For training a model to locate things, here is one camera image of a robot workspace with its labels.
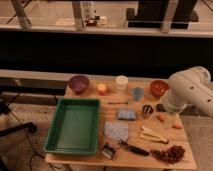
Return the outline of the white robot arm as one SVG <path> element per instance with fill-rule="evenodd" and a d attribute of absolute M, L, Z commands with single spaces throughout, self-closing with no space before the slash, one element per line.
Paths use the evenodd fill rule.
<path fill-rule="evenodd" d="M 213 117 L 213 90 L 208 87 L 210 81 L 210 72 L 201 66 L 172 74 L 168 79 L 169 90 L 162 96 L 164 109 L 170 114 L 181 113 L 191 103 Z"/>

